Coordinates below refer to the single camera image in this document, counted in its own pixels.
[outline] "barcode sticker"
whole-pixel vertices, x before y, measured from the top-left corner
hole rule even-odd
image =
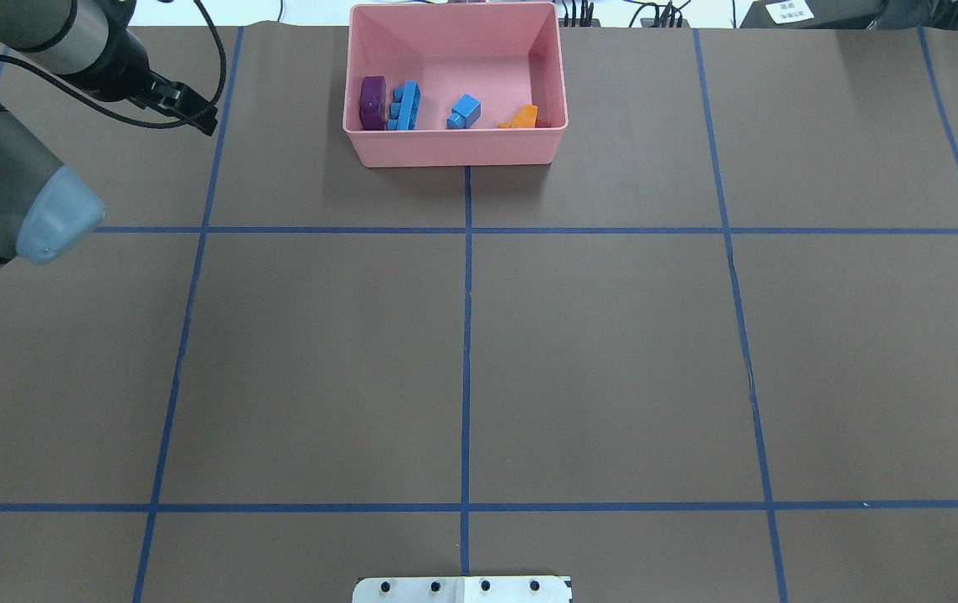
[[[785,0],[783,3],[766,4],[774,23],[795,23],[813,19],[807,0]]]

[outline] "horizontal blue line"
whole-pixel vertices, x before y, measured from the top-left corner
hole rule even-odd
[[[458,513],[455,502],[433,503],[160,503],[160,513]]]
[[[471,513],[627,513],[765,511],[764,501],[729,502],[473,502]],[[146,513],[147,504],[0,502],[0,513]],[[174,503],[160,513],[459,513],[456,502]],[[958,508],[958,499],[775,501],[777,511],[868,511],[874,508]]]
[[[0,513],[147,513],[147,505],[83,502],[0,502]]]
[[[958,235],[958,229],[897,229],[897,228],[822,228],[822,226],[735,226],[736,235]],[[100,226],[103,234],[198,234],[199,226]],[[455,226],[208,226],[214,234],[401,234],[401,235],[463,235],[467,228]],[[475,228],[476,235],[720,235],[724,230],[715,226],[610,226],[610,228],[560,228],[560,226],[487,226]]]

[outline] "orange block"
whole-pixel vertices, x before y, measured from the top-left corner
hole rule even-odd
[[[535,127],[535,120],[539,116],[539,107],[537,106],[524,106],[520,110],[516,117],[512,119],[510,127]]]

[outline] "light blue toy brick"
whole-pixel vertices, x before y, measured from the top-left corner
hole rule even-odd
[[[482,103],[472,95],[463,95],[456,101],[452,113],[446,119],[446,126],[451,130],[462,130],[471,127],[482,113]]]
[[[420,92],[415,80],[405,81],[405,85],[394,88],[395,103],[390,106],[390,119],[387,130],[414,130],[415,118],[419,115]]]

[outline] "pink bin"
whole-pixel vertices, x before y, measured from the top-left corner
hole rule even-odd
[[[360,85],[369,75],[386,77],[388,92],[418,81],[415,130],[361,127]],[[482,103],[482,115],[467,130],[448,130],[465,92]],[[539,107],[540,127],[499,129],[526,104]],[[567,126],[554,4],[353,7],[342,127],[368,168],[549,163]]]

